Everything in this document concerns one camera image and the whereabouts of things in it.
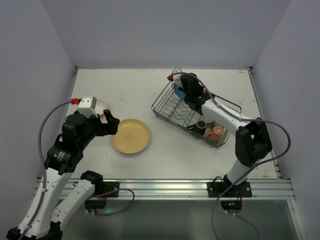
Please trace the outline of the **orange bowl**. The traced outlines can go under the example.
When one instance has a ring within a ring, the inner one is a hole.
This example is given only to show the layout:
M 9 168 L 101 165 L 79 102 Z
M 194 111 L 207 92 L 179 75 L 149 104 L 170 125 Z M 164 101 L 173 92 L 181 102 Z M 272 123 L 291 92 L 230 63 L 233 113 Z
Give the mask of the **orange bowl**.
M 95 112 L 99 117 L 104 116 L 104 110 L 106 110 L 106 108 L 107 108 L 106 103 L 102 99 L 96 100 Z

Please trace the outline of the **blue plate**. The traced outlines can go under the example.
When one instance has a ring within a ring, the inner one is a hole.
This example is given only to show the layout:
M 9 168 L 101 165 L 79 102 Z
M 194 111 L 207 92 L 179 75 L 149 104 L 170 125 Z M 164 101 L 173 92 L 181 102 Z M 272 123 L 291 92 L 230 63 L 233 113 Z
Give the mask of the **blue plate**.
M 174 93 L 176 94 L 176 96 L 181 100 L 184 101 L 185 100 L 185 93 L 183 92 L 183 89 L 176 83 L 173 84 L 173 90 Z

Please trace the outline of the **yellow plate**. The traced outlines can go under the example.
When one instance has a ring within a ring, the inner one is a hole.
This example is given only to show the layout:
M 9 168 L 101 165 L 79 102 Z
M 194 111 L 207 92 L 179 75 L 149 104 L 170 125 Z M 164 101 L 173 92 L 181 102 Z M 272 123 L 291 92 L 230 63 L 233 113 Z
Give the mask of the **yellow plate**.
M 144 122 L 128 118 L 120 121 L 116 135 L 111 136 L 111 143 L 120 153 L 137 153 L 148 146 L 150 138 L 150 129 Z

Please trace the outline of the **purple plate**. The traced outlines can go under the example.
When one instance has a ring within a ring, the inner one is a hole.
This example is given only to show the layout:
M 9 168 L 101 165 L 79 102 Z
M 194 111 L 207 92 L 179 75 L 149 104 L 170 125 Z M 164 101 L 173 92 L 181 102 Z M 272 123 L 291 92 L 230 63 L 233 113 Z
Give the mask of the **purple plate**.
M 121 152 L 121 154 L 125 157 L 133 157 L 133 156 L 138 156 L 141 152 L 133 152 L 133 153 L 129 153 L 129 152 Z

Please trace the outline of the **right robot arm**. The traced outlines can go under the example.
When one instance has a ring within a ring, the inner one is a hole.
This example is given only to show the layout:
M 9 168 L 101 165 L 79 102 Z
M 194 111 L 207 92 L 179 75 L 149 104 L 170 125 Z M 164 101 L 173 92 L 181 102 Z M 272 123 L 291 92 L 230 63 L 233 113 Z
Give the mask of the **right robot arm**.
M 178 74 L 173 77 L 173 82 L 184 92 L 184 101 L 190 109 L 216 121 L 235 137 L 236 161 L 224 180 L 229 185 L 242 184 L 247 171 L 273 149 L 266 124 L 259 117 L 246 120 L 247 117 L 225 106 L 199 83 L 193 73 Z

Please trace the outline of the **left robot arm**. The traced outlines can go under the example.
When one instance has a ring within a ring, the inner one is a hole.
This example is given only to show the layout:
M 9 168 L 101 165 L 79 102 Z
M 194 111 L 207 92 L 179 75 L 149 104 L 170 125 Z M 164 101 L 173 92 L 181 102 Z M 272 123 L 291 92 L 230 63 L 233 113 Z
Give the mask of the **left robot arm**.
M 54 212 L 61 192 L 84 157 L 83 152 L 95 137 L 115 135 L 120 120 L 104 110 L 106 122 L 96 116 L 86 117 L 78 111 L 69 115 L 44 161 L 41 187 L 21 224 L 11 228 L 8 240 L 36 240 L 49 233 L 50 214 Z

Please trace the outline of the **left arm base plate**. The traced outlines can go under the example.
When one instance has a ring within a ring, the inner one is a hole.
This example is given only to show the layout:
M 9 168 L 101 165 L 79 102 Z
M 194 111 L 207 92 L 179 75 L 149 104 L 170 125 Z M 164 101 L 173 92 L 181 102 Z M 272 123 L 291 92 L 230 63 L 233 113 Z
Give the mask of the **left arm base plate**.
M 119 188 L 120 188 L 120 182 L 118 181 L 104 181 L 102 188 L 98 191 L 95 191 L 92 196 L 109 193 Z M 104 196 L 104 198 L 117 198 L 118 196 L 119 196 L 119 193 L 114 192 L 114 193 L 109 193 L 108 195 Z

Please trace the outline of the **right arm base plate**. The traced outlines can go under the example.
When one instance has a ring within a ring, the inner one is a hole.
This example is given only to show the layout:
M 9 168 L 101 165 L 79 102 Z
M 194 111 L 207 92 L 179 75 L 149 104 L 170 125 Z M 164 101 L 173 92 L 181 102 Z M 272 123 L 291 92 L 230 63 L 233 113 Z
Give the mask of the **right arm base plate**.
M 217 176 L 213 181 L 207 182 L 209 198 L 219 197 L 232 183 L 225 175 L 223 178 Z M 223 198 L 251 198 L 253 196 L 251 185 L 246 180 L 238 185 L 232 186 L 222 197 Z

